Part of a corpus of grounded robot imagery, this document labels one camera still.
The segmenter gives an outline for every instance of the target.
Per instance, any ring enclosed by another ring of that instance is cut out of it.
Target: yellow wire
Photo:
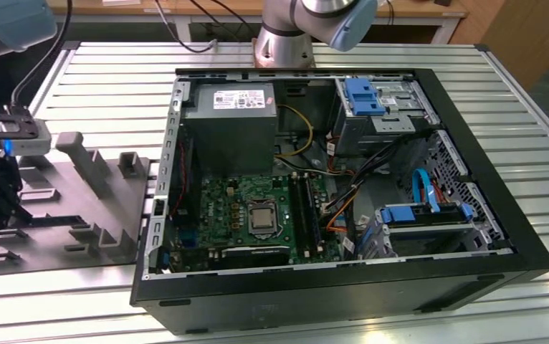
[[[349,206],[349,204],[351,203],[351,201],[355,199],[355,197],[358,196],[358,191],[355,191],[355,194],[353,195],[353,197],[345,202],[345,204],[342,205],[341,209],[338,210],[338,212],[335,213],[334,217],[331,218],[328,225],[324,227],[328,231],[330,230],[335,230],[337,227],[333,227],[331,225],[334,224],[335,218],[338,216],[341,216],[342,212],[345,211],[346,207]]]
[[[300,149],[294,150],[290,153],[282,153],[282,154],[275,154],[274,155],[276,158],[284,158],[286,156],[295,156],[296,154],[302,153],[304,151],[304,149],[307,149],[311,146],[311,143],[312,143],[312,125],[308,122],[308,120],[306,119],[304,115],[300,114],[300,112],[296,109],[294,109],[291,106],[279,104],[279,107],[290,109],[299,116],[299,118],[302,118],[306,125],[308,126],[308,141],[306,141],[306,145]]]

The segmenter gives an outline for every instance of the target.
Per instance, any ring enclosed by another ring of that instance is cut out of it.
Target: cpu socket
[[[255,236],[271,236],[276,233],[278,216],[276,203],[272,201],[252,201],[248,209],[248,233]]]

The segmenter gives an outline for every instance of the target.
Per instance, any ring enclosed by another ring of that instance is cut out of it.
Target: green motherboard
[[[290,247],[287,264],[341,260],[339,245],[333,235],[322,237],[318,254],[307,256],[296,250],[290,178],[243,176],[203,179],[200,225],[194,233],[195,245],[194,249],[183,253],[186,271],[210,269],[207,263],[202,262],[204,253],[200,252],[223,247]],[[318,210],[328,201],[324,179],[322,176],[312,176],[308,183],[312,206]]]

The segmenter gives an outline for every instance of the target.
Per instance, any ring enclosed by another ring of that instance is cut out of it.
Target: motherboard
[[[328,201],[320,175],[206,178],[200,192],[200,224],[179,230],[175,270],[259,266],[255,257],[283,265],[341,260],[337,237],[318,225]]]

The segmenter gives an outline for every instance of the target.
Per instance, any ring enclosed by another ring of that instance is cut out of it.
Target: desk leg
[[[190,16],[172,16],[172,19],[176,27],[176,34],[179,35],[180,41],[183,43],[191,42]]]
[[[437,34],[434,34],[434,38],[431,39],[431,44],[449,44],[458,23],[458,18],[443,19],[442,24],[437,29]]]

